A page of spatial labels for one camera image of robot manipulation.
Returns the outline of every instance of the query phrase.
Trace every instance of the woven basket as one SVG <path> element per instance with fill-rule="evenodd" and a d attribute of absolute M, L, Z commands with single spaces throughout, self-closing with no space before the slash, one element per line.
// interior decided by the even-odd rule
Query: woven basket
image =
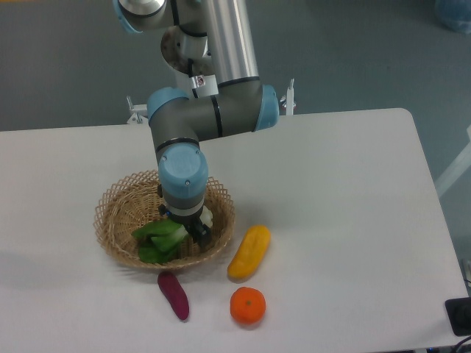
<path fill-rule="evenodd" d="M 131 267 L 178 269 L 208 260 L 227 245 L 234 230 L 234 206 L 223 185 L 210 177 L 205 206 L 213 213 L 213 228 L 212 241 L 206 250 L 201 252 L 198 244 L 187 237 L 175 259 L 164 264 L 141 262 L 138 242 L 131 233 L 150 221 L 162 218 L 157 211 L 163 203 L 157 195 L 158 185 L 157 171 L 145 171 L 125 177 L 103 194 L 95 209 L 93 226 L 107 254 Z"/>

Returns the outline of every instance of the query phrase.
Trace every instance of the white table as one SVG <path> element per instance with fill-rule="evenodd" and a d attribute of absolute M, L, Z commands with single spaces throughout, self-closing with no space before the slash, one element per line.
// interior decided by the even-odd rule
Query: white table
<path fill-rule="evenodd" d="M 378 352 L 451 345 L 444 301 L 467 295 L 414 122 L 405 110 L 282 117 L 202 144 L 236 205 L 233 241 L 178 274 L 181 323 L 156 274 L 117 265 L 94 207 L 156 166 L 147 126 L 0 133 L 1 352 Z M 272 244 L 244 285 L 267 312 L 236 326 L 226 267 L 248 226 Z"/>

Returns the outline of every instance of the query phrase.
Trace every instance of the purple sweet potato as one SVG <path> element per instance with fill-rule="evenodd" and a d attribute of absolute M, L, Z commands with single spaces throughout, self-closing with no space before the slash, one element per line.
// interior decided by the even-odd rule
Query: purple sweet potato
<path fill-rule="evenodd" d="M 188 297 L 176 276 L 168 271 L 160 272 L 157 284 L 159 284 L 160 290 L 169 301 L 175 315 L 182 321 L 186 320 L 190 315 Z"/>

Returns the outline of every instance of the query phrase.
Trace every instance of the blue joint cap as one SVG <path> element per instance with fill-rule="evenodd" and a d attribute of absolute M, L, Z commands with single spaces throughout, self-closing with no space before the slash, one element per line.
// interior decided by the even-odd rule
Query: blue joint cap
<path fill-rule="evenodd" d="M 119 0 L 113 0 L 113 7 L 115 9 L 115 13 L 118 16 L 119 22 L 121 23 L 122 27 L 124 30 L 128 33 L 142 33 L 142 31 L 138 31 L 137 29 L 134 29 L 133 26 L 127 21 L 127 19 L 124 17 L 123 12 L 121 11 L 121 8 L 119 6 Z"/>
<path fill-rule="evenodd" d="M 275 126 L 280 120 L 280 107 L 275 89 L 270 85 L 262 87 L 262 105 L 258 114 L 255 131 Z"/>
<path fill-rule="evenodd" d="M 147 99 L 147 117 L 149 118 L 149 124 L 155 112 L 163 105 L 178 98 L 190 99 L 188 94 L 179 88 L 165 87 L 156 90 L 149 99 Z"/>
<path fill-rule="evenodd" d="M 192 143 L 175 143 L 160 158 L 159 179 L 162 188 L 173 197 L 192 199 L 205 192 L 206 158 Z"/>
<path fill-rule="evenodd" d="M 439 20 L 453 31 L 471 34 L 471 2 L 469 0 L 436 0 Z"/>

